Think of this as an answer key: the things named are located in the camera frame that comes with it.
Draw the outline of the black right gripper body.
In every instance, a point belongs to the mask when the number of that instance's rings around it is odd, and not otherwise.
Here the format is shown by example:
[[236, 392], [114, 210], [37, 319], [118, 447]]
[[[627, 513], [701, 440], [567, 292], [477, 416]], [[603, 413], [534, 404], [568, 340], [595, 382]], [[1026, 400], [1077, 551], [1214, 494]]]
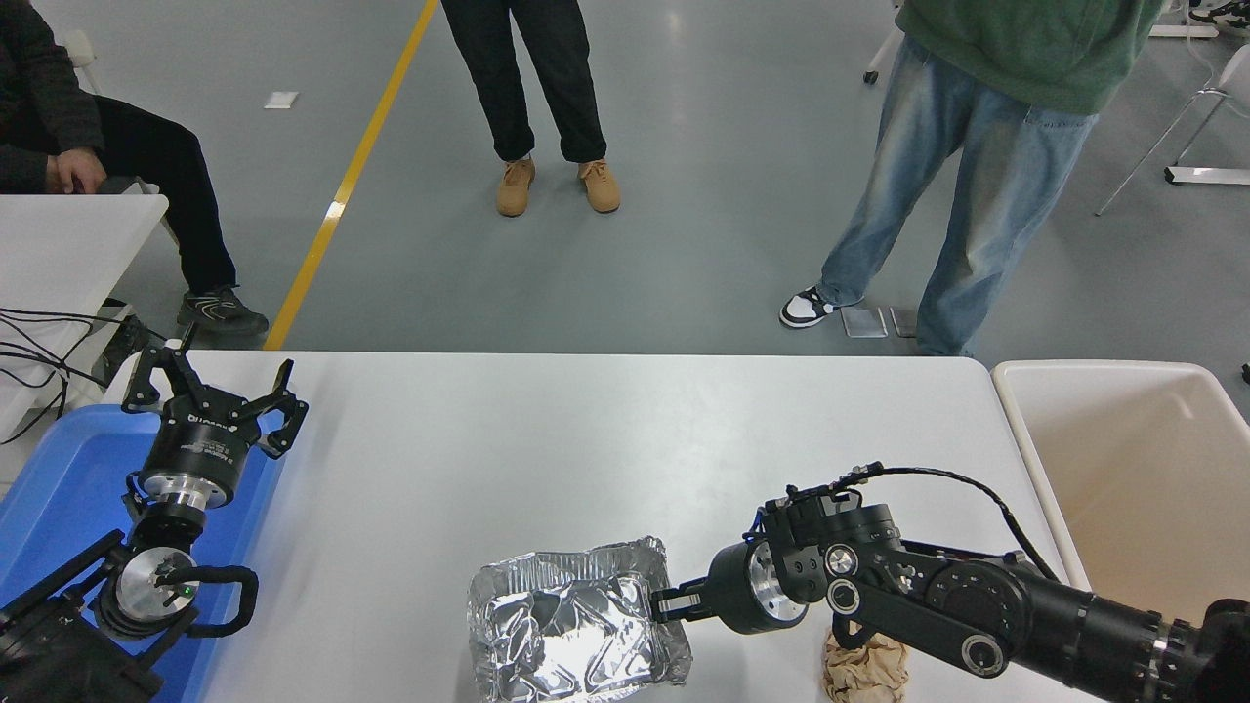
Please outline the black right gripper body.
[[705, 583], [705, 604], [739, 635], [772, 630], [768, 595], [772, 577], [758, 553], [768, 543], [741, 542], [712, 557]]

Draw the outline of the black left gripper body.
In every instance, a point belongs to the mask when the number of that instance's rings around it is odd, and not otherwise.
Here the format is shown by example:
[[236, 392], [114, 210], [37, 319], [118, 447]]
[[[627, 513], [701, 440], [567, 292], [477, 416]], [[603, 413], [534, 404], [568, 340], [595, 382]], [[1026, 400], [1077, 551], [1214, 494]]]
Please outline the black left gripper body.
[[219, 489], [240, 484], [250, 447], [259, 440], [259, 423], [214, 420], [176, 412], [161, 415], [150, 454], [144, 462], [144, 489], [166, 477], [199, 477]]

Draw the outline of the person's right hand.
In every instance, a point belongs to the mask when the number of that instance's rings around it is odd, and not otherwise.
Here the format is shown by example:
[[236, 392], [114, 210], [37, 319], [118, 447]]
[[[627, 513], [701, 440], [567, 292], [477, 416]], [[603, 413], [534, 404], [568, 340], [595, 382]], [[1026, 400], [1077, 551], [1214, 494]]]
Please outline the person's right hand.
[[92, 148], [46, 156], [46, 194], [98, 194], [106, 179], [106, 169]]

